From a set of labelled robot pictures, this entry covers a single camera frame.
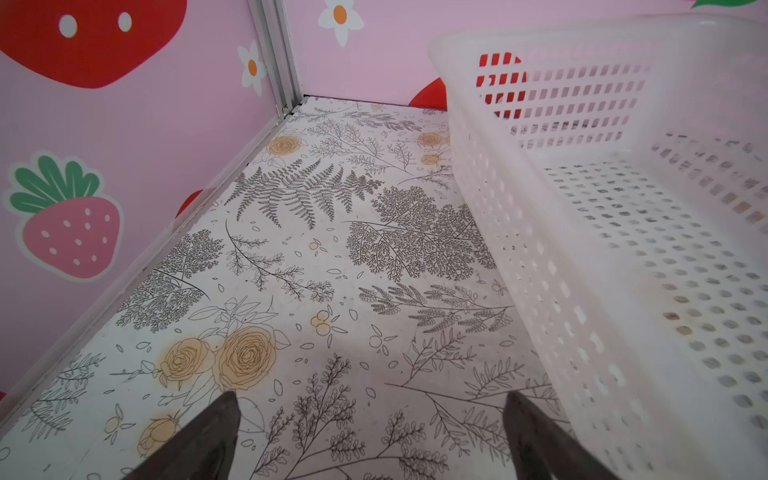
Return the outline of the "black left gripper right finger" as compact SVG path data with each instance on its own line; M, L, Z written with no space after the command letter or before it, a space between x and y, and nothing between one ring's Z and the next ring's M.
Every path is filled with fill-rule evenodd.
M507 394L502 418L518 479L618 479L522 394Z

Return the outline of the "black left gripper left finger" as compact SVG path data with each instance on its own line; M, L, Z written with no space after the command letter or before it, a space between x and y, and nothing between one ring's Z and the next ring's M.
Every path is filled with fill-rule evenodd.
M222 394L124 479L227 480L240 419L236 394Z

